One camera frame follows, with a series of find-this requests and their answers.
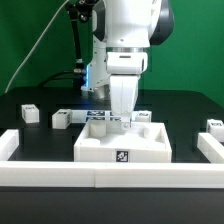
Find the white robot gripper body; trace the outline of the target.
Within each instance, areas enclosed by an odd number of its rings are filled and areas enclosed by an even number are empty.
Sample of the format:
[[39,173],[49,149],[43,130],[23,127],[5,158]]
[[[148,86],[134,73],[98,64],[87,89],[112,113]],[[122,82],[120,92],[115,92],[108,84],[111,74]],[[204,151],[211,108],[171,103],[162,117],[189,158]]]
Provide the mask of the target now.
[[121,118],[123,129],[131,127],[132,112],[138,97],[138,80],[147,66],[145,52],[107,53],[111,110],[114,116]]

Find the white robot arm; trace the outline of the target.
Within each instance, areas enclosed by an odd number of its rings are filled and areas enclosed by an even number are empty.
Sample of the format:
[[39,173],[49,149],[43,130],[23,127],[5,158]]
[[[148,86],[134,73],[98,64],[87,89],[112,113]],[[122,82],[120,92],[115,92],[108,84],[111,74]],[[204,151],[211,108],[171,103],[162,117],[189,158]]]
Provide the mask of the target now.
[[172,33],[170,0],[99,0],[92,8],[93,56],[82,90],[108,96],[121,127],[131,126],[138,81],[147,70],[152,45]]

